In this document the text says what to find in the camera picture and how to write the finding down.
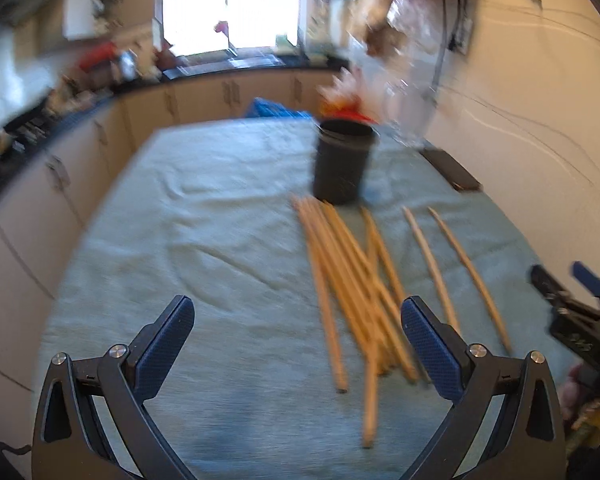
metal bolt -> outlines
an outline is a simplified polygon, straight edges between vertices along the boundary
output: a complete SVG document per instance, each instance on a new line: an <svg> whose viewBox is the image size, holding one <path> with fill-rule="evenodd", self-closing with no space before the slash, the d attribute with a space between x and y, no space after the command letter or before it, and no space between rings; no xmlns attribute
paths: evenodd
<svg viewBox="0 0 600 480"><path fill-rule="evenodd" d="M469 352L471 352L471 355L474 357L484 357L487 355L487 349L480 344L469 346Z"/></svg>
<svg viewBox="0 0 600 480"><path fill-rule="evenodd" d="M124 345L113 345L109 349L109 355L116 359L122 357L125 354L125 352L126 352L126 346L124 346Z"/></svg>
<svg viewBox="0 0 600 480"><path fill-rule="evenodd" d="M61 365L66 361L66 354L64 352L58 352L51 358L51 362L55 365Z"/></svg>
<svg viewBox="0 0 600 480"><path fill-rule="evenodd" d="M533 352L531 352L531 360L541 365L542 363L544 363L545 358L538 350L534 350Z"/></svg>

black phone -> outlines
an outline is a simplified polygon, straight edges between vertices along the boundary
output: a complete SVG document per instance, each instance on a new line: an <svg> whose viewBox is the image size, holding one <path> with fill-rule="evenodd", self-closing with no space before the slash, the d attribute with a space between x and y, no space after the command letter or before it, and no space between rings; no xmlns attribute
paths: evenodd
<svg viewBox="0 0 600 480"><path fill-rule="evenodd" d="M445 150L426 148L420 153L456 191L482 190L480 182Z"/></svg>

black cylindrical container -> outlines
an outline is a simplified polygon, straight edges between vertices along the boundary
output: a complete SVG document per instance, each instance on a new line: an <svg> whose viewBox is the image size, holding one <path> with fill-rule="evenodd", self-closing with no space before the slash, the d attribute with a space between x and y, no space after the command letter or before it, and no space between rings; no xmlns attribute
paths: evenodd
<svg viewBox="0 0 600 480"><path fill-rule="evenodd" d="M314 196L335 205L357 199L375 140L376 134L367 124L342 119L323 121L315 155Z"/></svg>

table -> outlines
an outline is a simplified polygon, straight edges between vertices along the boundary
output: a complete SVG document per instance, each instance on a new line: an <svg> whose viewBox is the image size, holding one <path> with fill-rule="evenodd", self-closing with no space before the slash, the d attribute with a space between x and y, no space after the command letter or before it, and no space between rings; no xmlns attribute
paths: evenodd
<svg viewBox="0 0 600 480"><path fill-rule="evenodd" d="M450 403L397 372L382 378L376 445L362 449L364 363L339 318L350 389L337 394L304 236L289 202L291 193L308 193L315 138L311 120L272 119L156 134L74 253L43 337L38 384L56 352L73 359L102 355L131 341L174 295L186 294L196 306L195 327L146 406L196 476L399 478ZM563 377L574 359L546 334L549 307L526 283L538 259L486 195L455 192L381 129L363 196L409 294L423 297L443 319L403 205L429 239L465 340L502 354L478 291L427 212L432 206L490 288L515 355L537 349L554 376ZM357 209L340 213L363 240ZM463 468L477 462L498 407L492 402ZM117 434L111 440L122 465L134 470Z"/></svg>

blue gripper pad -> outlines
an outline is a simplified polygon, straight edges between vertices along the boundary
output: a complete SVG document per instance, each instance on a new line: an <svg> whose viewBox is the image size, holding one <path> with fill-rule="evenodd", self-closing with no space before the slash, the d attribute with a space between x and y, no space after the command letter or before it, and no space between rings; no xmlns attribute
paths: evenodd
<svg viewBox="0 0 600 480"><path fill-rule="evenodd" d="M460 365L411 298L402 304L402 329L440 397L458 402L464 393Z"/></svg>
<svg viewBox="0 0 600 480"><path fill-rule="evenodd" d="M139 402L158 394L193 328L194 317L192 301L183 298L138 361L133 394Z"/></svg>
<svg viewBox="0 0 600 480"><path fill-rule="evenodd" d="M600 278L591 272L582 262L573 263L571 266L571 275L596 298L600 298Z"/></svg>

